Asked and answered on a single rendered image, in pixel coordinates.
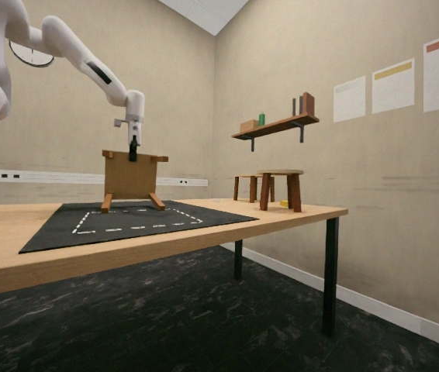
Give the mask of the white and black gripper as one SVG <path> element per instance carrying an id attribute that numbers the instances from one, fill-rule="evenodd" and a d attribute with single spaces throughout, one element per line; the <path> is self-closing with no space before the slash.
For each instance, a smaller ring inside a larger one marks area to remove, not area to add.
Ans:
<path id="1" fill-rule="evenodd" d="M 137 161 L 137 147 L 141 145 L 141 122 L 126 121 L 128 123 L 128 144 L 130 145 L 129 161 Z M 135 129 L 134 129 L 135 128 Z M 132 141 L 132 145 L 131 145 Z M 137 142 L 137 147 L 136 147 Z"/>

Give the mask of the dark grey mat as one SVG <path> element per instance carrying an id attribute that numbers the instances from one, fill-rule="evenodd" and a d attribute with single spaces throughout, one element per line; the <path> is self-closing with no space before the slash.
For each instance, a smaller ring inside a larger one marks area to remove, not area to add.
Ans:
<path id="1" fill-rule="evenodd" d="M 104 214 L 103 202 L 63 203 L 19 254 L 260 220 L 178 201 L 161 202 L 164 211 L 155 210 L 152 201 L 113 201 L 109 213 Z"/>

